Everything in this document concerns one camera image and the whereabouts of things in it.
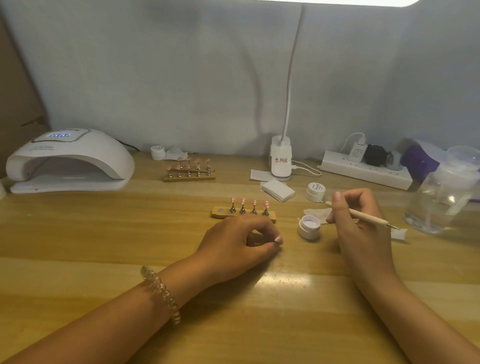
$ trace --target painted fingernail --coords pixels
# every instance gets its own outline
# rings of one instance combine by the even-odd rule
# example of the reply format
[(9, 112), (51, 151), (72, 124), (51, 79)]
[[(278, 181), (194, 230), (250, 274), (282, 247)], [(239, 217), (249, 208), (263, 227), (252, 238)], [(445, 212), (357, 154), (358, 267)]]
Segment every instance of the painted fingernail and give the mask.
[(283, 244), (282, 235), (278, 235), (278, 236), (275, 238), (275, 242), (276, 242), (278, 245), (282, 245), (282, 244)]
[(332, 201), (340, 201), (342, 199), (341, 192), (335, 192), (332, 196)]

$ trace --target black cable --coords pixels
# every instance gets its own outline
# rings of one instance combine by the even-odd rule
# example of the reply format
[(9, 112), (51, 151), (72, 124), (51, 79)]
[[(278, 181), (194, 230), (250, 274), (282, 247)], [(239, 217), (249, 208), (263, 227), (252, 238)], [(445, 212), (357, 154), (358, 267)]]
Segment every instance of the black cable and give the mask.
[(140, 152), (140, 149), (138, 149), (138, 148), (135, 147), (135, 146), (131, 146), (130, 144), (124, 143), (124, 142), (122, 142), (121, 140), (118, 140), (117, 138), (115, 138), (115, 140), (116, 140), (117, 142), (122, 143), (124, 146), (129, 146), (130, 148), (135, 149), (137, 152)]

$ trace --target hand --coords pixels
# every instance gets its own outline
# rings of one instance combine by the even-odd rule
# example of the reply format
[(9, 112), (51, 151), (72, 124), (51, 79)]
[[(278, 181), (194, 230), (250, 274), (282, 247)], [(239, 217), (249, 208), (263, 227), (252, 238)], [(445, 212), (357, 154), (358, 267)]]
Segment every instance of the hand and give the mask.
[[(257, 230), (268, 243), (255, 246), (252, 231)], [(280, 250), (283, 239), (265, 216), (255, 214), (226, 218), (208, 229), (196, 258), (211, 271), (212, 284), (239, 276)]]
[(383, 218), (371, 190), (367, 188), (335, 192), (333, 211), (327, 218), (336, 223), (342, 255), (361, 291), (399, 281), (392, 258), (390, 228), (360, 220), (353, 221), (349, 208)]

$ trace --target power strip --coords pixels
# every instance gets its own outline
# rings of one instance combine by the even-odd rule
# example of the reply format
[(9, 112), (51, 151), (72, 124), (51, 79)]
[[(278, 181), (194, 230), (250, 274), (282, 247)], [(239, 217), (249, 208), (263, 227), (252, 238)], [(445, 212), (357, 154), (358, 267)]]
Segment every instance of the power strip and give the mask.
[(383, 184), (384, 186), (408, 190), (413, 180), (407, 167), (402, 170), (389, 170), (387, 167), (374, 167), (365, 163), (350, 162), (348, 154), (326, 151), (321, 170), (357, 178), (359, 180)]

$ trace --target bracelet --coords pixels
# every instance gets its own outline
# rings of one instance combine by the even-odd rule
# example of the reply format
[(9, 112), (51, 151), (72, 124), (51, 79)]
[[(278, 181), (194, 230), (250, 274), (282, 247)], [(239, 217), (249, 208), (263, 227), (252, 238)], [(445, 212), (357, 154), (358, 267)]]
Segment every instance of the bracelet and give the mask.
[(162, 296), (163, 301), (171, 311), (173, 324), (178, 325), (180, 323), (180, 308), (171, 296), (171, 292), (168, 291), (165, 284), (162, 283), (160, 277), (155, 274), (153, 269), (147, 266), (143, 266), (140, 269), (140, 274), (144, 281), (149, 284), (149, 288), (154, 291), (154, 294)]

